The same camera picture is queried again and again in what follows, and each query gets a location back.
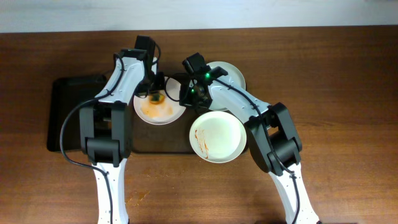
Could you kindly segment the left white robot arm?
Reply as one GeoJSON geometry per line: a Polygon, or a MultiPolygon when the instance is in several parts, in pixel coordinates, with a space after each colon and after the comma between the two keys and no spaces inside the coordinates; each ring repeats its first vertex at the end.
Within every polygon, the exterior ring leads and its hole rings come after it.
{"type": "Polygon", "coordinates": [[[104,88],[79,107],[81,149],[93,169],[98,223],[129,223],[124,171],[132,151],[131,102],[157,89],[154,49],[122,49],[104,88]]]}

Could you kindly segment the orange green sponge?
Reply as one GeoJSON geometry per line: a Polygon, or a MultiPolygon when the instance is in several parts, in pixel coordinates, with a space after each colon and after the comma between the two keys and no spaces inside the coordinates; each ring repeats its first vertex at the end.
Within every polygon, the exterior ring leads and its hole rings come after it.
{"type": "Polygon", "coordinates": [[[149,95],[149,102],[153,105],[161,104],[165,100],[165,96],[161,93],[153,93],[149,95]]]}

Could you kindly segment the pinkish white plate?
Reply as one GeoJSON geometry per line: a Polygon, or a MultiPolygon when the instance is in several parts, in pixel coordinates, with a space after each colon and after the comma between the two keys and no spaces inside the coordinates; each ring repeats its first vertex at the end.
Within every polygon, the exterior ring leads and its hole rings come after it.
{"type": "Polygon", "coordinates": [[[159,103],[150,101],[150,96],[133,98],[133,106],[136,114],[143,121],[154,125],[166,125],[179,119],[184,114],[186,107],[180,106],[179,102],[172,101],[170,96],[177,100],[180,94],[181,84],[173,78],[167,82],[166,90],[159,90],[163,98],[159,103]]]}

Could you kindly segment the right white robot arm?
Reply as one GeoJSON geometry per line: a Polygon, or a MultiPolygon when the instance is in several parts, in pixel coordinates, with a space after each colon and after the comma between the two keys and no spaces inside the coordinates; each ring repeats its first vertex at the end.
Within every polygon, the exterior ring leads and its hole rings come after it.
{"type": "Polygon", "coordinates": [[[186,67],[182,105],[188,108],[217,102],[251,132],[250,152],[257,166],[269,174],[279,193],[287,223],[320,223],[302,178],[302,142],[285,105],[258,100],[236,86],[221,67],[186,67]]]}

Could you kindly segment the white plate with ketchup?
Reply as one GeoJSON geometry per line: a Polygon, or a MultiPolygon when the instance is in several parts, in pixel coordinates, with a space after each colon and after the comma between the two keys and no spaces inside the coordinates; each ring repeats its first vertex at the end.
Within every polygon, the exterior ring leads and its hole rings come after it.
{"type": "Polygon", "coordinates": [[[247,143],[242,122],[223,111],[211,111],[199,116],[191,125],[188,137],[196,155],[216,164],[236,159],[247,143]]]}

